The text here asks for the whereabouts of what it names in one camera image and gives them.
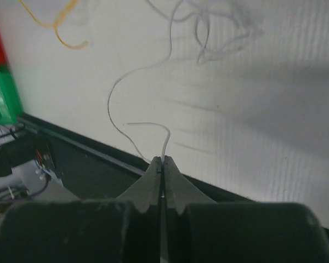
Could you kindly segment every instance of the gray wire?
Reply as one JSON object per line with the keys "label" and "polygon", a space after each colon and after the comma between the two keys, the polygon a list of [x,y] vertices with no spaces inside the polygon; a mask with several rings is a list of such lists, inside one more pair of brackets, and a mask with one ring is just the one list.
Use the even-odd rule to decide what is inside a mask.
{"label": "gray wire", "polygon": [[[27,188],[24,187],[11,187],[11,190],[13,192],[22,192],[22,191],[27,191]],[[2,198],[2,195],[6,194],[8,192],[8,187],[0,189],[0,198]]]}
{"label": "gray wire", "polygon": [[161,66],[162,64],[164,64],[172,55],[172,23],[173,23],[173,19],[174,19],[174,16],[178,10],[178,8],[180,7],[180,5],[183,3],[184,0],[179,0],[178,3],[175,5],[175,7],[173,8],[172,10],[172,13],[171,13],[171,16],[170,16],[170,20],[169,20],[169,23],[168,23],[168,53],[166,55],[166,57],[164,57],[162,60],[160,60],[159,62],[153,64],[153,65],[150,65],[150,66],[146,66],[146,67],[141,67],[141,68],[137,68],[135,70],[131,70],[125,74],[123,74],[120,78],[118,78],[118,80],[116,80],[116,82],[114,83],[114,85],[112,86],[111,88],[111,91],[109,93],[109,97],[107,99],[107,114],[109,115],[109,119],[113,125],[113,127],[115,127],[115,129],[120,133],[122,134],[124,137],[126,137],[134,146],[135,150],[137,151],[137,153],[141,156],[141,158],[146,161],[147,163],[150,162],[150,160],[148,160],[147,158],[145,158],[143,156],[143,154],[140,152],[140,150],[138,149],[138,147],[136,146],[135,142],[132,140],[132,138],[130,138],[126,133],[124,133],[123,131],[120,130],[120,128],[118,128],[116,126],[116,124],[114,123],[114,120],[112,119],[112,116],[111,116],[111,113],[110,113],[110,99],[111,99],[111,96],[112,96],[112,93],[114,92],[116,86],[119,84],[119,82],[121,80],[123,80],[124,78],[138,72],[138,71],[142,71],[142,70],[146,70],[146,69],[150,69],[150,68],[156,68],[156,67],[159,67]]}
{"label": "gray wire", "polygon": [[159,127],[163,128],[167,132],[167,137],[163,143],[162,153],[161,153],[161,161],[163,163],[165,161],[164,157],[166,155],[166,148],[167,148],[169,138],[171,137],[171,131],[166,126],[164,126],[162,124],[154,123],[154,122],[130,122],[130,123],[127,123],[127,125],[155,125],[155,126],[159,126]]}
{"label": "gray wire", "polygon": [[[155,63],[155,64],[152,64],[150,66],[145,66],[145,67],[141,67],[141,68],[136,68],[134,70],[131,70],[125,74],[123,74],[120,78],[118,78],[116,80],[116,82],[113,84],[112,88],[111,88],[111,91],[109,93],[109,96],[108,96],[108,99],[107,99],[107,114],[109,116],[109,119],[113,125],[113,127],[115,127],[115,129],[120,133],[122,134],[125,138],[127,138],[131,143],[132,145],[134,146],[135,150],[137,151],[137,153],[139,154],[139,156],[146,162],[150,163],[150,160],[145,158],[143,156],[143,154],[140,152],[140,150],[138,149],[138,147],[136,146],[135,142],[132,140],[132,138],[130,138],[125,132],[123,132],[119,127],[117,127],[117,125],[114,123],[114,120],[112,118],[112,115],[110,113],[110,100],[111,100],[111,97],[112,97],[112,94],[116,88],[116,86],[119,84],[119,82],[129,76],[131,76],[132,74],[136,73],[136,72],[139,72],[139,71],[142,71],[142,70],[147,70],[147,69],[150,69],[150,68],[156,68],[156,67],[159,67],[161,65],[163,65],[167,60],[169,60],[169,58],[171,57],[172,55],[172,25],[174,22],[177,22],[177,23],[180,23],[180,22],[185,22],[187,20],[189,20],[191,17],[196,17],[195,18],[195,23],[194,23],[194,36],[195,36],[195,40],[196,42],[200,45],[201,47],[201,50],[197,56],[197,59],[196,59],[196,62],[197,64],[202,64],[202,63],[205,63],[208,61],[208,59],[203,59],[205,58],[205,54],[206,53],[211,53],[211,54],[217,54],[217,53],[220,53],[223,49],[225,49],[229,44],[233,43],[234,41],[238,40],[238,39],[242,39],[246,36],[249,36],[249,32],[247,34],[244,34],[242,36],[238,36],[238,37],[235,37],[232,39],[232,41],[229,41],[226,45],[224,45],[222,48],[219,48],[219,49],[209,49],[207,48],[207,44],[208,44],[208,40],[209,40],[209,34],[210,34],[210,30],[211,30],[211,23],[210,23],[210,20],[209,20],[209,16],[212,15],[212,16],[219,16],[219,17],[223,17],[223,18],[227,18],[227,19],[230,19],[234,25],[239,28],[240,27],[240,23],[238,21],[237,18],[235,18],[234,16],[234,11],[231,12],[231,14],[226,14],[226,13],[222,13],[222,12],[216,12],[214,10],[209,10],[208,7],[213,3],[213,2],[220,2],[222,0],[211,0],[208,4],[202,6],[202,5],[199,5],[195,2],[193,2],[192,0],[179,0],[173,10],[171,11],[171,15],[168,16],[166,15],[164,12],[162,12],[161,10],[159,10],[150,0],[145,0],[145,2],[149,5],[149,7],[155,11],[158,15],[160,15],[161,17],[163,17],[164,19],[166,19],[168,21],[168,53],[166,55],[166,57],[164,57],[162,60],[160,60],[159,62]],[[194,8],[195,11],[194,12],[191,12],[189,13],[188,15],[184,16],[183,18],[174,18],[175,14],[177,13],[179,7],[183,4],[183,3],[187,3],[190,7]],[[232,5],[232,7],[235,8],[235,11],[238,12],[240,14],[240,16],[244,16],[244,14],[242,13],[242,10],[237,8],[239,6],[237,5]],[[199,23],[203,22],[205,25],[206,25],[206,37],[205,37],[205,41],[204,43],[202,43],[198,37],[198,25]],[[157,124],[157,123],[149,123],[149,122],[142,122],[142,123],[129,123],[130,125],[157,125],[157,126],[160,126],[162,127],[163,129],[165,129],[168,133],[167,135],[167,138],[164,142],[164,145],[163,145],[163,148],[162,148],[162,161],[164,160],[164,157],[165,157],[165,153],[166,153],[166,147],[167,147],[167,144],[168,144],[168,140],[169,140],[169,137],[171,135],[171,132],[170,130],[164,126],[164,125],[161,125],[161,124]]]}

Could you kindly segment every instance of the green container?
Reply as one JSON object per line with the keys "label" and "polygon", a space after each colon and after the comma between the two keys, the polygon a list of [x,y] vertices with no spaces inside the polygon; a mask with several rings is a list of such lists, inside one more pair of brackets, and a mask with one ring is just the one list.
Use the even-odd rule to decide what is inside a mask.
{"label": "green container", "polygon": [[10,72],[0,70],[0,124],[17,122],[16,116],[22,113],[21,102]]}

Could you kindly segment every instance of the black cable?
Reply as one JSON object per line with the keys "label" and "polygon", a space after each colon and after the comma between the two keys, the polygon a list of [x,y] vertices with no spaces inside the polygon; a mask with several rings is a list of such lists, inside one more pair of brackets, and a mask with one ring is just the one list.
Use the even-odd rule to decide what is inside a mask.
{"label": "black cable", "polygon": [[45,180],[46,180],[45,184],[44,184],[43,188],[41,188],[38,192],[35,192],[31,195],[28,195],[28,196],[22,197],[22,198],[17,198],[17,199],[12,199],[12,200],[0,200],[0,204],[16,203],[16,202],[20,202],[20,201],[25,201],[25,200],[29,200],[33,197],[36,197],[36,196],[40,195],[41,193],[43,193],[46,190],[46,188],[48,188],[49,179],[50,179],[50,176],[45,175]]}
{"label": "black cable", "polygon": [[0,135],[0,139],[4,138],[4,137],[8,137],[8,136],[12,136],[14,139],[17,139],[17,136],[15,134],[23,131],[25,128],[26,128],[26,125],[24,123],[23,123],[23,126],[21,128],[15,130],[15,131],[13,131],[12,127],[11,127],[9,133],[5,133],[5,134]]}

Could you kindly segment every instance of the textured wall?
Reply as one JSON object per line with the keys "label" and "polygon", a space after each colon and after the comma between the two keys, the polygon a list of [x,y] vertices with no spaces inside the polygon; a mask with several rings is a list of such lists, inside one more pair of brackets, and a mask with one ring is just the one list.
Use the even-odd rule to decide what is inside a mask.
{"label": "textured wall", "polygon": [[[25,2],[52,22],[68,1]],[[60,32],[92,45],[74,51],[18,1],[0,0],[0,32],[24,109],[136,154],[108,120],[106,97],[121,74],[165,56],[167,23],[145,1],[81,2]],[[167,13],[175,4],[155,3]],[[194,22],[174,25],[171,60],[121,82],[111,112],[147,158],[160,155],[165,132],[126,123],[168,126],[167,154],[182,172],[256,200],[305,203],[329,227],[329,0],[246,3],[256,39],[197,66]],[[239,32],[216,18],[211,33],[209,46],[217,47]]]}

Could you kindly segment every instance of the white wire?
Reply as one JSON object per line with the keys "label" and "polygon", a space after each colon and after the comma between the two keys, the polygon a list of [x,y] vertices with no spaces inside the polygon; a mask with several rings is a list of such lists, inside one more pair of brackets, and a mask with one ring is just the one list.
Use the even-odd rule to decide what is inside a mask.
{"label": "white wire", "polygon": [[13,193],[12,193],[11,187],[8,186],[8,188],[9,188],[9,192],[10,192],[11,198],[12,198],[12,199],[15,199],[15,196],[14,196]]}
{"label": "white wire", "polygon": [[[239,28],[240,25],[242,25],[243,27],[245,27],[246,25],[245,22],[240,22],[236,17],[235,17],[235,13],[238,13],[238,15],[240,15],[240,19],[245,17],[245,14],[243,13],[243,11],[241,10],[241,8],[236,4],[231,2],[231,0],[226,0],[227,2],[231,3],[232,6],[232,11],[231,14],[226,14],[226,13],[222,13],[222,12],[217,12],[214,10],[209,10],[209,6],[214,3],[214,2],[218,2],[221,3],[224,0],[209,0],[208,3],[206,3],[205,5],[200,5],[197,4],[195,2],[193,2],[192,0],[179,0],[177,1],[177,3],[175,4],[173,10],[171,11],[171,15],[168,16],[166,15],[164,12],[162,12],[161,10],[159,10],[150,0],[145,0],[145,2],[149,5],[149,7],[155,11],[158,15],[160,15],[161,17],[163,17],[164,19],[166,19],[168,21],[168,53],[167,55],[160,60],[159,62],[152,64],[150,66],[145,66],[145,67],[141,67],[141,68],[136,68],[134,70],[131,70],[125,74],[123,74],[120,78],[118,78],[116,80],[116,82],[113,84],[111,91],[109,93],[109,97],[107,99],[107,114],[109,116],[109,119],[113,125],[113,127],[115,127],[115,129],[122,134],[124,137],[126,137],[134,146],[135,150],[137,151],[137,153],[139,154],[139,156],[146,162],[150,163],[150,160],[145,158],[143,156],[143,154],[140,152],[140,150],[138,149],[138,147],[136,146],[135,142],[125,133],[123,132],[120,128],[117,127],[117,125],[114,123],[114,120],[111,116],[111,112],[110,112],[110,100],[112,97],[112,94],[116,88],[116,86],[119,84],[119,82],[133,74],[135,74],[136,72],[142,71],[142,70],[148,70],[151,68],[156,68],[159,67],[161,65],[163,65],[165,62],[167,62],[169,60],[169,58],[172,55],[172,25],[174,22],[176,23],[181,23],[181,22],[185,22],[187,20],[189,20],[191,17],[195,17],[195,22],[194,22],[194,36],[195,36],[195,40],[196,42],[199,44],[199,46],[201,47],[200,52],[198,53],[196,62],[197,64],[202,64],[205,63],[207,61],[209,61],[213,56],[215,56],[216,54],[222,52],[227,46],[229,46],[230,44],[234,43],[235,41],[239,40],[239,39],[243,39],[245,37],[248,37],[250,32],[247,31],[247,33],[237,36],[235,38],[233,38],[232,40],[228,41],[222,48],[218,48],[218,49],[210,49],[207,48],[207,44],[208,44],[208,40],[209,40],[209,34],[210,34],[210,29],[211,29],[211,23],[209,20],[210,16],[219,16],[219,17],[223,17],[223,18],[227,18],[229,20],[231,20],[234,25]],[[195,11],[189,13],[188,15],[182,17],[182,18],[174,18],[175,14],[177,13],[179,7],[183,4],[183,3],[187,3],[190,7],[192,7]],[[205,36],[205,41],[202,42],[199,37],[198,37],[198,25],[199,23],[202,22],[205,26],[206,26],[206,36]],[[205,54],[206,53],[210,53],[211,56],[209,57],[209,59],[206,59]],[[157,125],[162,127],[163,129],[165,129],[167,131],[167,137],[166,140],[163,144],[163,148],[162,148],[162,155],[161,155],[161,159],[162,161],[164,161],[164,157],[166,154],[166,147],[169,141],[169,138],[171,136],[171,131],[164,125],[161,124],[157,124],[157,123],[150,123],[150,122],[141,122],[141,123],[129,123],[129,125]]]}
{"label": "white wire", "polygon": [[119,84],[119,82],[121,80],[123,80],[124,78],[138,72],[138,71],[142,71],[142,70],[146,70],[146,69],[150,69],[150,68],[155,68],[155,67],[159,67],[161,66],[162,64],[164,64],[172,55],[172,23],[173,23],[173,20],[174,20],[174,16],[178,10],[178,8],[180,7],[180,5],[183,3],[184,0],[179,0],[178,3],[175,5],[175,7],[173,8],[172,10],[172,13],[171,13],[171,16],[170,16],[170,20],[169,20],[169,23],[168,23],[168,53],[166,55],[166,57],[164,57],[162,60],[160,60],[159,62],[153,64],[153,65],[150,65],[150,66],[146,66],[146,67],[141,67],[141,68],[137,68],[135,70],[131,70],[125,74],[123,74],[120,78],[118,78],[118,80],[116,80],[116,82],[114,83],[114,85],[112,86],[111,88],[111,91],[109,93],[109,97],[107,99],[107,114],[109,115],[109,119],[113,125],[113,127],[116,128],[116,130],[122,134],[124,137],[126,137],[134,146],[135,150],[137,151],[137,153],[141,156],[141,158],[146,161],[147,163],[150,162],[150,160],[146,159],[143,154],[140,152],[140,150],[138,149],[138,147],[136,146],[135,142],[127,135],[125,134],[123,131],[121,131],[114,123],[114,120],[112,119],[112,116],[111,116],[111,113],[110,113],[110,99],[111,99],[111,96],[112,96],[112,93],[114,92],[116,86]]}
{"label": "white wire", "polygon": [[155,126],[159,126],[159,127],[163,128],[167,132],[167,137],[162,146],[161,161],[163,163],[165,161],[164,157],[166,155],[166,148],[167,148],[169,138],[171,137],[171,131],[166,126],[164,126],[162,124],[154,123],[154,122],[130,122],[130,123],[127,123],[127,125],[155,125]]}

